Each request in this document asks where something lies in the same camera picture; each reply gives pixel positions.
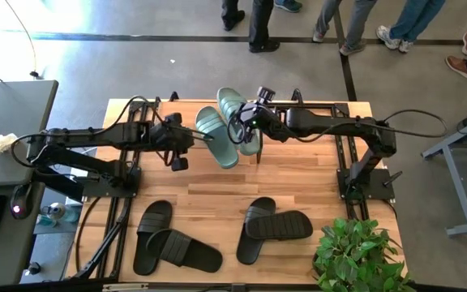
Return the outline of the wooden background table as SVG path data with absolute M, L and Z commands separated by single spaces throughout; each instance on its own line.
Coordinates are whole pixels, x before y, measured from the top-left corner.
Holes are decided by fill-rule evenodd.
M 205 106 L 212 106 L 214 107 L 217 112 L 221 115 L 223 120 L 225 121 L 225 118 L 221 114 L 221 111 L 219 109 L 219 106 L 217 104 L 217 100 L 182 100 L 178 99 L 176 97 L 173 97 L 170 100 L 163 100 L 159 104 L 159 109 L 157 110 L 157 113 L 160 114 L 160 116 L 168 116 L 173 113 L 180 113 L 182 115 L 182 125 L 184 127 L 189 127 L 194 130 L 196 130 L 195 127 L 195 117 L 197 113 Z M 229 118 L 228 121 L 225 121 L 226 126 L 227 126 L 227 134 L 230 139 L 230 141 L 234 144 L 236 147 L 237 144 L 242 143 L 241 139 L 237 137 L 237 130 L 240 129 L 240 126 L 237 125 L 236 120 L 234 120 L 234 114 Z M 207 146 L 205 141 L 199 141 L 197 143 L 198 145 L 201 146 Z M 260 145 L 261 149 L 257 154 L 254 154 L 256 156 L 256 161 L 260 162 L 261 160 L 261 155 L 262 155 L 262 149 L 263 149 L 263 134 L 260 132 Z

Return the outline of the grey desk with metal legs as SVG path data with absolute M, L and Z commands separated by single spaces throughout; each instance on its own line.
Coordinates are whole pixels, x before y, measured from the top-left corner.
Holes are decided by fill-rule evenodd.
M 448 237 L 467 234 L 467 194 L 463 184 L 463 178 L 459 174 L 456 162 L 452 155 L 454 148 L 467 148 L 467 117 L 456 125 L 456 131 L 454 133 L 421 153 L 424 160 L 429 160 L 439 154 L 443 155 L 448 166 L 457 197 L 460 201 L 462 211 L 465 215 L 466 223 L 464 225 L 455 225 L 446 229 Z

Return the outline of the grey side desk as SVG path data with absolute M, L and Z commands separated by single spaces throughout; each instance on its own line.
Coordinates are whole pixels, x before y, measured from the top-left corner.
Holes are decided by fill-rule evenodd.
M 58 81 L 0 82 L 0 135 L 36 134 L 46 128 L 58 90 Z M 11 215 L 10 201 L 17 185 L 29 183 L 34 171 L 18 164 L 8 152 L 0 154 L 0 286 L 19 283 L 32 250 L 45 184 L 35 182 L 29 199 L 30 214 L 24 219 Z

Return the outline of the black computer mouse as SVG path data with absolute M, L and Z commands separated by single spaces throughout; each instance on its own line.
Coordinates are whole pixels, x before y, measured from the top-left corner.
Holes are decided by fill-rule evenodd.
M 11 215 L 16 220 L 22 220 L 32 211 L 32 184 L 22 184 L 14 188 L 10 200 Z

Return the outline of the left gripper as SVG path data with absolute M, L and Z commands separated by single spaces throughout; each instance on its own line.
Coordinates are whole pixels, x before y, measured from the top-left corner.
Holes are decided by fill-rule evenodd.
M 214 137 L 202 131 L 193 131 L 182 125 L 182 115 L 173 113 L 165 116 L 162 122 L 157 123 L 149 130 L 149 142 L 152 151 L 174 151 L 177 154 L 186 154 L 195 140 L 213 141 Z

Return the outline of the green rubber slide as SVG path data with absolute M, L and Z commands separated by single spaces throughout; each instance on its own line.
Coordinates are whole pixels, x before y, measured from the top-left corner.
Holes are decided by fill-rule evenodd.
M 196 130 L 204 134 L 205 143 L 217 164 L 223 169 L 238 163 L 238 152 L 227 134 L 227 126 L 212 106 L 203 107 L 195 117 Z
M 242 103 L 246 103 L 246 98 L 242 97 L 237 91 L 232 88 L 219 88 L 216 93 L 217 104 L 221 114 L 228 121 L 229 118 L 239 110 Z M 257 154 L 261 149 L 260 145 L 260 130 L 254 130 L 255 136 L 250 142 L 242 142 L 236 145 L 240 153 L 244 156 Z

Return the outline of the crumpled white tissue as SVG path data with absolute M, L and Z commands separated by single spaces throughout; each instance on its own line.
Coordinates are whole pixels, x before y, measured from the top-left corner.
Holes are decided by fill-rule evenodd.
M 0 153 L 10 149 L 11 145 L 18 139 L 14 133 L 0 135 Z

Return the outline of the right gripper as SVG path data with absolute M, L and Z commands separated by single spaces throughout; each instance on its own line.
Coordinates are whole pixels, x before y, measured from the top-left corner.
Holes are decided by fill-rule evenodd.
M 289 129 L 280 117 L 266 105 L 258 102 L 242 103 L 237 113 L 237 137 L 242 142 L 259 142 L 260 131 L 272 140 L 284 143 L 289 138 Z

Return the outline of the green leafy plant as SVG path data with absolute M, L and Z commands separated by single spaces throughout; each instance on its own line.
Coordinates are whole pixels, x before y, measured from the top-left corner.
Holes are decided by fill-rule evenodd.
M 417 292 L 397 259 L 402 246 L 376 220 L 337 218 L 322 232 L 312 268 L 323 292 Z

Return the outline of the black rubber slide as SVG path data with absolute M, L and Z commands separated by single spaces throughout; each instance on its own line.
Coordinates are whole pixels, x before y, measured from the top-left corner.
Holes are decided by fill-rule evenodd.
M 156 270 L 158 258 L 148 251 L 147 243 L 154 233 L 169 228 L 172 213 L 172 204 L 167 200 L 155 201 L 145 209 L 136 231 L 133 270 L 137 275 L 147 276 Z
M 260 240 L 302 239 L 313 234 L 311 220 L 297 210 L 249 219 L 245 228 L 250 238 Z
M 263 239 L 253 239 L 246 232 L 246 223 L 254 218 L 271 215 L 276 211 L 276 203 L 272 198 L 260 197 L 254 200 L 246 210 L 244 221 L 242 223 L 242 231 L 238 241 L 236 250 L 237 260 L 241 264 L 253 264 L 263 246 Z
M 215 247 L 174 229 L 154 233 L 146 248 L 159 260 L 206 273 L 217 272 L 223 264 L 223 256 Z

